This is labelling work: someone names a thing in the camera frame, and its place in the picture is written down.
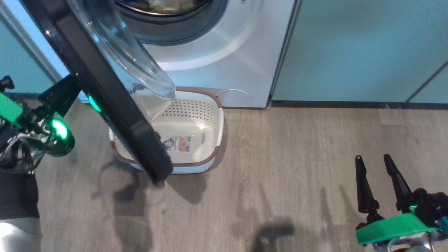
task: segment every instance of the perforated holes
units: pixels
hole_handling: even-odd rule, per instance
[[[209,122],[215,126],[213,106],[196,100],[174,100],[173,103],[160,115],[161,117],[188,117]]]

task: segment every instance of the brown basket rim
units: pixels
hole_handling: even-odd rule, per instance
[[[214,94],[212,94],[211,92],[208,92],[208,91],[205,91],[205,90],[199,90],[199,89],[196,89],[196,88],[190,88],[190,87],[177,87],[176,91],[190,92],[190,93],[197,93],[197,94],[201,94],[201,95],[207,95],[207,96],[211,97],[216,102],[216,104],[218,105],[219,109],[223,108],[220,100],[218,99],[218,97],[215,96]],[[131,160],[131,159],[125,158],[118,152],[118,150],[116,149],[116,145],[115,145],[114,141],[110,141],[110,146],[111,146],[111,149],[114,152],[115,156],[117,156],[119,159],[121,159],[121,160],[123,160],[125,162],[128,162],[130,164],[136,164],[137,165],[137,162],[135,160]],[[206,158],[206,159],[204,159],[204,160],[202,160],[200,162],[195,162],[195,163],[173,163],[173,166],[174,167],[188,167],[188,166],[204,165],[204,164],[210,162],[213,158],[215,158],[215,156],[218,154],[219,149],[220,149],[220,147],[216,146],[215,149],[213,150],[213,152],[211,153],[211,155],[208,158]]]

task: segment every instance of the green led light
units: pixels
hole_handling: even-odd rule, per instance
[[[90,102],[90,104],[92,105],[92,107],[93,107],[96,111],[101,112],[101,109],[98,107],[98,105],[97,105],[96,102],[93,100],[93,98],[92,98],[90,95],[88,95],[87,97],[89,97],[89,102]]]
[[[59,119],[53,119],[52,121],[53,128],[56,129],[56,135],[59,135],[62,139],[67,138],[68,129],[67,126]]]

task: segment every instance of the door black frame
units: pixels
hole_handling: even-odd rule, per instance
[[[112,67],[65,0],[22,0],[42,34],[81,88],[101,108],[135,160],[155,182],[173,170],[160,136],[145,119]]]

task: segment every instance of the washing machine door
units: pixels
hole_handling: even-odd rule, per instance
[[[58,56],[134,159],[154,181],[172,172],[169,155],[132,94],[145,89],[155,110],[169,105],[175,87],[135,39],[111,0],[23,0]],[[119,76],[128,74],[132,81]]]

